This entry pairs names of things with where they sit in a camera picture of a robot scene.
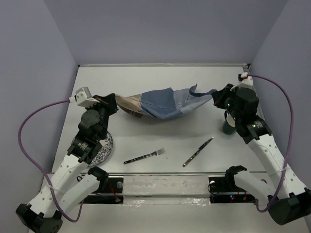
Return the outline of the blue beige checked cloth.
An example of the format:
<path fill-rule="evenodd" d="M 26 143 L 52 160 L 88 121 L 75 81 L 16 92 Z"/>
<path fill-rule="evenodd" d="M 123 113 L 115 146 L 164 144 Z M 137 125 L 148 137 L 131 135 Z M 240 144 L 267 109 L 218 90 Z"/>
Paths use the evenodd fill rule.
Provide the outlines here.
<path fill-rule="evenodd" d="M 166 88 L 124 97 L 116 95 L 116 103 L 126 113 L 141 118 L 143 116 L 168 120 L 186 115 L 212 99 L 216 92 L 196 92 L 197 85 L 190 88 L 173 90 Z"/>

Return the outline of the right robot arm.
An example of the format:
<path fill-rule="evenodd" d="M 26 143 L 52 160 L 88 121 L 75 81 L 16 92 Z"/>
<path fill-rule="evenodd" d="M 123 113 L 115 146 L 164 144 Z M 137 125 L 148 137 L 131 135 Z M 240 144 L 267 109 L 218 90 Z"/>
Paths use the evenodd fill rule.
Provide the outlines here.
<path fill-rule="evenodd" d="M 212 94 L 214 105 L 225 109 L 232 118 L 238 135 L 255 153 L 270 183 L 254 177 L 243 166 L 226 170 L 224 185 L 228 190 L 240 188 L 262 201 L 270 217 L 285 225 L 311 213 L 311 191 L 285 164 L 267 123 L 257 115 L 259 99 L 252 88 L 227 84 Z"/>

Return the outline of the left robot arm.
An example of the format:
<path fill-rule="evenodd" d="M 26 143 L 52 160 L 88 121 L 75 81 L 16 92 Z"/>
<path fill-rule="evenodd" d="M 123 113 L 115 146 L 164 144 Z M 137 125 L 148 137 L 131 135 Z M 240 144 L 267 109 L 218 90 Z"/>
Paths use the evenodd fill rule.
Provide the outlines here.
<path fill-rule="evenodd" d="M 43 173 L 47 184 L 27 204 L 20 204 L 16 215 L 23 225 L 35 233 L 56 233 L 63 220 L 77 222 L 67 213 L 76 205 L 82 205 L 91 193 L 102 192 L 107 188 L 108 173 L 99 167 L 91 168 L 77 184 L 73 184 L 77 176 L 86 169 L 102 149 L 101 141 L 107 137 L 108 120 L 118 110 L 116 95 L 91 96 L 85 88 L 79 89 L 75 96 L 69 97 L 65 103 L 76 103 L 84 107 L 78 124 L 78 133 L 72 140 L 64 159 L 49 177 L 45 170 L 25 151 L 21 133 L 18 131 L 18 144 L 24 155 Z"/>

